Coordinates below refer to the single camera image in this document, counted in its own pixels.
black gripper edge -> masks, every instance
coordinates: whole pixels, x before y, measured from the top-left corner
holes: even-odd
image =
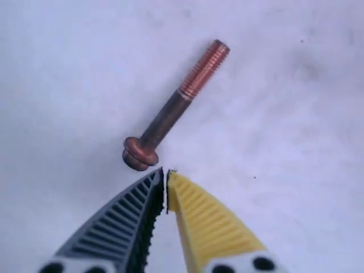
[[[115,196],[86,221],[56,256],[112,261],[117,273],[143,273],[156,217],[163,209],[159,168]]]

copper bolt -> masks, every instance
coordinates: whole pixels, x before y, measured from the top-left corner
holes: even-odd
[[[229,47],[223,42],[215,40],[143,135],[140,138],[128,137],[125,139],[123,159],[130,168],[144,171],[148,166],[158,163],[155,149],[211,78],[229,51]]]

white surface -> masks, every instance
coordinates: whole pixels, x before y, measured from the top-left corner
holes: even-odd
[[[364,271],[363,10],[2,1],[0,271],[31,272],[143,175],[124,165],[124,138],[215,38],[231,54],[158,148],[161,165],[225,202],[292,272]],[[159,217],[148,260],[185,272],[174,217]]]

bolt thread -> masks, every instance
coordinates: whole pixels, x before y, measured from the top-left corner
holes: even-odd
[[[230,49],[227,45],[215,40],[180,85],[180,94],[186,100],[193,100],[229,52]]]

